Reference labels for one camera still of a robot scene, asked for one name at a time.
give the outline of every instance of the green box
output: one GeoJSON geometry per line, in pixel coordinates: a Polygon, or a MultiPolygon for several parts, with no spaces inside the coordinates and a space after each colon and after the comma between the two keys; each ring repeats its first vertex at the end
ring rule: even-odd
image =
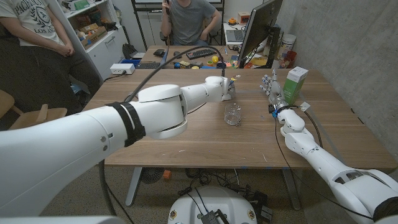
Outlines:
{"type": "Polygon", "coordinates": [[[288,104],[292,105],[296,101],[307,74],[308,70],[300,67],[293,68],[287,74],[284,85],[284,95],[288,104]]]}
{"type": "Polygon", "coordinates": [[[88,6],[90,6],[90,4],[88,4],[87,0],[75,1],[76,10],[85,9],[88,6]]]}

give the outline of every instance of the clear glass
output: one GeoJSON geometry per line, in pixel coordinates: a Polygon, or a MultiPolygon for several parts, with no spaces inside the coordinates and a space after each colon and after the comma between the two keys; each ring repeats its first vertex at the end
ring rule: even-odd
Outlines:
{"type": "Polygon", "coordinates": [[[236,103],[225,106],[224,120],[229,125],[237,125],[241,119],[241,108],[236,103]]]}

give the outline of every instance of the white t-shirt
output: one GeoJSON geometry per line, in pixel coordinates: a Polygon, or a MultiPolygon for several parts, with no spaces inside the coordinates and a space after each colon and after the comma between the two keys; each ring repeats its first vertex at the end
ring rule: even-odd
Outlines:
{"type": "MultiPolygon", "coordinates": [[[[45,8],[46,0],[0,0],[0,17],[18,18],[22,27],[64,45],[45,8]]],[[[19,39],[21,46],[36,46],[19,39]]]]}

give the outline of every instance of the fan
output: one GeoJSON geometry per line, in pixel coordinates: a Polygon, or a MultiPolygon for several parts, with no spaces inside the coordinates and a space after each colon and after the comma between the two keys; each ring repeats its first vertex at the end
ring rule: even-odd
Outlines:
{"type": "Polygon", "coordinates": [[[145,184],[156,183],[162,178],[164,168],[160,167],[144,167],[141,171],[141,181],[145,184]]]}

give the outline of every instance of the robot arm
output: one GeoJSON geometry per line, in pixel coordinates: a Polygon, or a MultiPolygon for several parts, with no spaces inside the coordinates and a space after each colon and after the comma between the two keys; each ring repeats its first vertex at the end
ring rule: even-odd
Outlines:
{"type": "Polygon", "coordinates": [[[114,103],[55,121],[0,132],[0,217],[37,216],[68,183],[144,136],[164,139],[187,128],[185,115],[221,101],[228,79],[153,86],[138,102],[114,103]]]}
{"type": "Polygon", "coordinates": [[[269,111],[283,124],[286,146],[310,163],[331,188],[339,203],[373,220],[348,212],[357,223],[374,223],[388,215],[385,208],[398,203],[398,183],[378,170],[348,167],[320,147],[305,123],[286,103],[277,75],[265,76],[261,88],[269,96],[269,111]]]}

